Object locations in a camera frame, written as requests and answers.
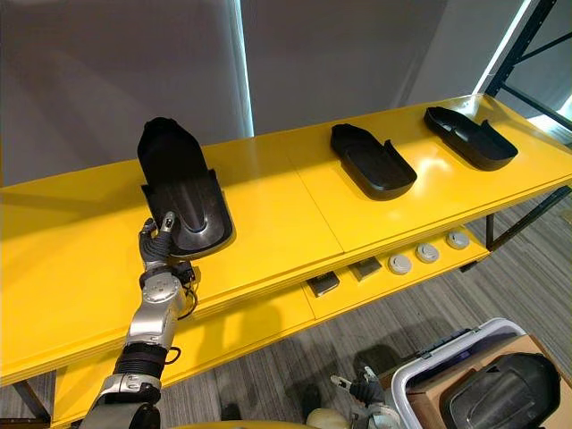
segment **metal frame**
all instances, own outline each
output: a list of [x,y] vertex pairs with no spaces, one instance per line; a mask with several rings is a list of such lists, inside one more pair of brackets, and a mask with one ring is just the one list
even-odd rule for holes
[[32,412],[34,418],[0,418],[0,427],[4,429],[43,429],[50,427],[52,417],[29,385],[28,380],[16,382],[13,387]]
[[[544,103],[536,100],[533,97],[528,96],[523,91],[518,88],[514,88],[509,85],[506,80],[509,78],[509,75],[514,70],[515,66],[523,61],[531,58],[535,55],[538,55],[544,52],[547,49],[550,49],[553,46],[556,46],[559,43],[572,38],[572,31],[552,40],[552,42],[543,45],[534,51],[525,54],[528,45],[538,32],[538,29],[543,25],[544,20],[548,16],[549,12],[551,11],[552,7],[556,4],[556,0],[540,0],[536,8],[534,9],[532,15],[526,22],[525,27],[523,28],[522,32],[518,36],[515,44],[510,49],[509,53],[507,54],[506,58],[502,62],[499,67],[499,70],[496,72],[494,77],[489,83],[489,86],[485,90],[485,94],[496,97],[501,89],[509,92],[512,96],[519,98],[520,100],[524,101],[528,105],[532,106],[534,109],[538,110],[539,112],[549,116],[554,121],[562,125],[563,127],[567,128],[568,130],[572,131],[572,121],[568,118],[562,116],[554,109],[549,108]],[[563,186],[559,189],[556,189],[552,192],[542,203],[536,206],[533,210],[531,210],[528,214],[526,214],[522,219],[508,228],[505,232],[503,232],[498,238],[494,238],[494,214],[489,214],[486,216],[486,248],[493,252],[507,241],[512,239],[515,235],[519,232],[524,230],[528,225],[538,219],[541,215],[546,213],[551,207],[558,204],[561,199],[563,199],[566,195],[568,195],[572,189],[568,186]],[[465,272],[466,270],[475,266],[477,262],[472,262],[470,264],[464,265],[461,267],[461,272]]]

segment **cardboard box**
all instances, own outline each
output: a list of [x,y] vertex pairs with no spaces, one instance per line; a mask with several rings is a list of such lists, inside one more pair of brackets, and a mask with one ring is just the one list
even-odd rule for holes
[[[529,335],[501,341],[488,350],[452,366],[438,375],[408,389],[408,400],[424,429],[446,429],[441,417],[443,393],[463,383],[471,374],[510,353],[543,353],[542,346]],[[567,429],[572,422],[572,388],[560,374],[560,406],[543,423],[546,429]]]

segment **table leg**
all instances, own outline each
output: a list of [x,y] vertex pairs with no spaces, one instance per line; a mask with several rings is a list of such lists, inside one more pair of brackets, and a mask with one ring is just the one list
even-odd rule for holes
[[[565,196],[567,196],[572,189],[568,186],[563,186],[552,192],[542,203],[533,208],[530,212],[525,214],[522,219],[508,228],[496,239],[494,238],[494,214],[489,214],[486,216],[486,248],[493,252],[500,246],[504,245],[507,241],[512,239],[519,232],[524,230],[528,225],[550,210],[553,206],[556,206]],[[471,262],[470,264],[461,266],[460,270],[462,273],[473,268],[477,262]]]
[[0,427],[5,429],[42,429],[50,427],[52,417],[39,400],[27,380],[13,384],[34,418],[0,418]]

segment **gray carpet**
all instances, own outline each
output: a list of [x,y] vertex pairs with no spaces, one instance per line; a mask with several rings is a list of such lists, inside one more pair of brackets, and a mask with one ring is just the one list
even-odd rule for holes
[[[538,201],[498,214],[497,235]],[[298,397],[308,383],[318,384],[325,406],[347,414],[349,396],[330,385],[330,374],[353,377],[357,358],[382,372],[495,316],[536,335],[572,376],[572,227],[560,216],[570,208],[568,197],[467,273],[423,282],[166,389],[164,427],[216,420],[220,404],[233,401],[249,419],[300,422]],[[484,220],[469,226],[484,239]],[[50,406],[54,375],[32,382]],[[12,388],[0,390],[0,401],[0,416],[28,415]]]

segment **white wall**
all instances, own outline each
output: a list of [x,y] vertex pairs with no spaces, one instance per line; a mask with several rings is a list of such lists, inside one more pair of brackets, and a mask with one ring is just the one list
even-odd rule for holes
[[229,21],[218,0],[3,2],[4,185],[134,158],[158,115],[242,137]]
[[449,0],[407,103],[470,94],[521,4]]
[[444,0],[245,0],[256,133],[404,104]]
[[[520,4],[243,0],[255,132],[470,93]],[[571,8],[557,2],[535,46],[569,30]],[[231,12],[230,0],[4,1],[4,184],[134,158],[158,115],[202,144],[244,136]],[[559,107],[569,46],[511,79]]]

